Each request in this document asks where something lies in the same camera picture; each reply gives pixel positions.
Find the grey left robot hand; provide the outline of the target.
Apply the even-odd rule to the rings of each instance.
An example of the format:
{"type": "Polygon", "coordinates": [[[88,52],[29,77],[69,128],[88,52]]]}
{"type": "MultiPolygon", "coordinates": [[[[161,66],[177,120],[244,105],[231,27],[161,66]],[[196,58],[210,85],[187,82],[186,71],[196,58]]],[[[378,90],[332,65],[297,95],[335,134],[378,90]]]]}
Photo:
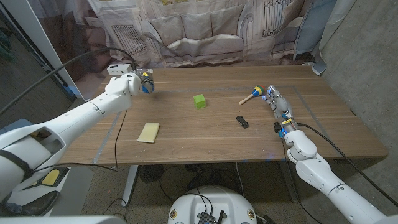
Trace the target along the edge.
{"type": "Polygon", "coordinates": [[[153,70],[142,70],[138,69],[135,74],[141,80],[141,90],[144,93],[151,94],[155,90],[154,80],[153,80],[153,70]]]}

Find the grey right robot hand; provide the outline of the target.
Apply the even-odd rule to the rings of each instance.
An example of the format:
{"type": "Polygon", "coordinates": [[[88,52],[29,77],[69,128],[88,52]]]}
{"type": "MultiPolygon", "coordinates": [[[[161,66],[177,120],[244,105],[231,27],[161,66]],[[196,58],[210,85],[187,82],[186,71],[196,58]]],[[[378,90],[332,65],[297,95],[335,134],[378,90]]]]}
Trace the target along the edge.
{"type": "Polygon", "coordinates": [[[270,85],[262,97],[271,107],[274,117],[278,121],[285,121],[293,117],[292,106],[274,85],[270,85]]]}

